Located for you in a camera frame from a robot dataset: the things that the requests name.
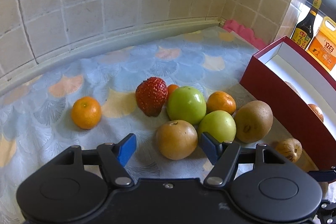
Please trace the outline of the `yellow detergent jug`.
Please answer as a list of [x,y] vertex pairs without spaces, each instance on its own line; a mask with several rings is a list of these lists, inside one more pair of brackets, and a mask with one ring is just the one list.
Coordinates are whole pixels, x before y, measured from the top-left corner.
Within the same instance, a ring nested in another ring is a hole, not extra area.
[[307,52],[311,54],[329,72],[335,66],[336,48],[335,22],[325,16],[318,28],[316,36],[308,46]]

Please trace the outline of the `dark soy sauce bottle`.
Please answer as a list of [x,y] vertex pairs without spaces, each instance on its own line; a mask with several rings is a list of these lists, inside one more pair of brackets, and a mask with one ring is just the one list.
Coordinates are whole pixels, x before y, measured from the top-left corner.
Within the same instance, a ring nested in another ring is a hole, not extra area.
[[321,3],[321,0],[313,0],[309,13],[295,26],[294,32],[290,37],[292,41],[294,41],[304,50],[307,48],[311,39],[313,38],[314,21],[316,15],[318,14]]

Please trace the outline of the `floral blue tablecloth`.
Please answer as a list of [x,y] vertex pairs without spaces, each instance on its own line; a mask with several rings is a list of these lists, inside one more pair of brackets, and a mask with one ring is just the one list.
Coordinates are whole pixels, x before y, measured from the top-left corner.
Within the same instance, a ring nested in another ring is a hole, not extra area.
[[[273,116],[269,133],[240,145],[235,178],[223,188],[204,180],[214,167],[201,149],[165,158],[157,129],[171,121],[167,100],[157,117],[137,106],[135,91],[150,77],[200,91],[206,102],[223,91],[236,112],[258,101],[240,80],[258,50],[218,27],[80,59],[1,96],[1,223],[335,223],[323,198],[320,170],[302,146],[291,162],[274,147],[294,138]],[[84,130],[71,119],[74,103],[96,99],[100,122]],[[137,139],[125,166],[130,188],[109,188],[97,147]]]

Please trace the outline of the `pink cloth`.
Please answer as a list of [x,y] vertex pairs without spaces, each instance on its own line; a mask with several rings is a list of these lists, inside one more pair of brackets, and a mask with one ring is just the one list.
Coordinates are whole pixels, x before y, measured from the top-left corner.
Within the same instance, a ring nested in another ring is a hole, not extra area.
[[228,32],[234,32],[252,46],[261,50],[266,47],[266,43],[263,39],[257,38],[252,29],[245,27],[243,24],[239,24],[236,20],[226,20],[223,28]]

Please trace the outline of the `red strawberry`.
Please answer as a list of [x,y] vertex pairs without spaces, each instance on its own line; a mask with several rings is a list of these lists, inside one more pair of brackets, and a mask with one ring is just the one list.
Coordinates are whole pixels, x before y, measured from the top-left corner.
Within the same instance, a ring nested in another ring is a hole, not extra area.
[[137,106],[149,117],[157,117],[168,97],[166,83],[159,77],[143,81],[135,91]]

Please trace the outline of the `small cherry tomato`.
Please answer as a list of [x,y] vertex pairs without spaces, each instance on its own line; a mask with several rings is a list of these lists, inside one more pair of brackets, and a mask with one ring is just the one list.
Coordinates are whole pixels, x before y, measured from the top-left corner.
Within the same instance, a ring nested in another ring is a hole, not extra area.
[[178,85],[176,84],[171,84],[167,87],[167,98],[169,98],[169,96],[177,89],[179,88]]

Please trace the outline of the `large green apple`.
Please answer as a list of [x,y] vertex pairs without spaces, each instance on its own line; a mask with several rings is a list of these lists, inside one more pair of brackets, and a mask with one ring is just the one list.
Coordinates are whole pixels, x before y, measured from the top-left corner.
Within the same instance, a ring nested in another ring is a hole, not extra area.
[[183,120],[191,125],[197,125],[205,117],[207,105],[198,89],[182,86],[171,93],[166,110],[171,121]]

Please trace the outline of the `mandarin orange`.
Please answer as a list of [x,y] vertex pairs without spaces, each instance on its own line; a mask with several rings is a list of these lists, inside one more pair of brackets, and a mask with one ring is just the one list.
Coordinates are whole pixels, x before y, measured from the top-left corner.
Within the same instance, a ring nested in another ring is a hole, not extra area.
[[81,129],[94,128],[101,120],[102,111],[99,102],[93,97],[78,99],[71,109],[71,119]]

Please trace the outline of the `brown kiwi with sticker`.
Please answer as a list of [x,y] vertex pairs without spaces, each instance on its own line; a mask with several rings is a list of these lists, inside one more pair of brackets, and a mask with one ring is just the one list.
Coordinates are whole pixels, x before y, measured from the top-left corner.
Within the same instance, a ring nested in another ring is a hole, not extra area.
[[236,137],[243,143],[254,143],[264,138],[272,128],[273,112],[262,101],[251,101],[235,114]]

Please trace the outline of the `brown kiwi in box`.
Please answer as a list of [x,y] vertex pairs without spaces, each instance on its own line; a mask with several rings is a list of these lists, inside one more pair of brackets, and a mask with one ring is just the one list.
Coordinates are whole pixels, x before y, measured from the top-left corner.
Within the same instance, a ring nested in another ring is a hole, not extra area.
[[295,86],[293,84],[291,84],[288,81],[284,81],[284,83],[286,83],[288,85],[288,87],[290,87],[301,98],[300,93],[298,92],[298,90],[295,88]]

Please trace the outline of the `red cardboard box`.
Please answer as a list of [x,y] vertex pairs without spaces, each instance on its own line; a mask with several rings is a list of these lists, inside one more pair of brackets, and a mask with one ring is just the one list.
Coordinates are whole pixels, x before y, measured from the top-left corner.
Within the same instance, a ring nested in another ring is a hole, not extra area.
[[[271,107],[318,169],[335,165],[335,79],[307,51],[284,36],[251,57],[240,84]],[[321,108],[324,122],[309,103]]]

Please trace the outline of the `brown round pear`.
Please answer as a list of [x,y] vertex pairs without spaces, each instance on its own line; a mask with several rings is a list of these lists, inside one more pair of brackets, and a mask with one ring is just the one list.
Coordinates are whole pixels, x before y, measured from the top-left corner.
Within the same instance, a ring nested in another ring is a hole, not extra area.
[[196,129],[183,120],[164,123],[157,129],[155,138],[159,152],[170,160],[182,160],[198,146]]

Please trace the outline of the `small green apple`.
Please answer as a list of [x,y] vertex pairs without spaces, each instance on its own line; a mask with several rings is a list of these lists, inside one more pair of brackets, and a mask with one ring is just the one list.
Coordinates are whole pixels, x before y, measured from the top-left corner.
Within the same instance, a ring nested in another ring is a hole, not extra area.
[[234,141],[236,136],[236,123],[232,116],[223,110],[207,114],[198,125],[198,138],[201,134],[209,133],[218,142]]

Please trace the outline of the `large orange in box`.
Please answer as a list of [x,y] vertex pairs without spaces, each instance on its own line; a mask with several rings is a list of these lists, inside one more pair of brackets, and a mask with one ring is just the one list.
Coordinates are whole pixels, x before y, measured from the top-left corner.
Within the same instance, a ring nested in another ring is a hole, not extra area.
[[309,103],[308,106],[311,108],[311,110],[314,111],[314,113],[316,114],[316,116],[318,116],[318,118],[324,122],[324,115],[323,112],[321,110],[321,108],[315,104]]

